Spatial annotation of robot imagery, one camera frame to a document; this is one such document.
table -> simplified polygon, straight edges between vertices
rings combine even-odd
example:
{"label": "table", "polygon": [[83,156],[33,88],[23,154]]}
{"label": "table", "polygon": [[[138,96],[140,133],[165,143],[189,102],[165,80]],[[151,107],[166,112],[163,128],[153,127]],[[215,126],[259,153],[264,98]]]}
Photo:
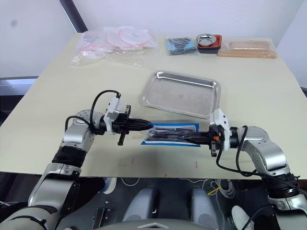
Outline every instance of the table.
{"label": "table", "polygon": [[[140,104],[140,93],[152,69],[109,60],[72,66],[70,61],[79,37],[76,34],[50,63],[0,127],[0,171],[41,174],[58,150],[66,117],[90,108],[94,97],[107,89],[122,94],[121,99],[131,105],[131,116],[135,118],[199,122],[200,130],[208,130],[207,120]],[[286,154],[291,172],[307,179],[307,100],[279,56],[258,59],[164,53],[156,70],[218,81],[222,87],[220,107],[230,125],[265,129]],[[110,96],[100,99],[95,110],[104,111]],[[97,136],[81,176],[242,178],[238,173],[218,168],[208,146],[141,146],[142,136],[138,132],[127,135],[124,146],[117,146],[118,139],[119,135]],[[225,152],[221,164],[235,167],[235,152]],[[254,169],[247,154],[242,153],[241,162],[243,169]]]}

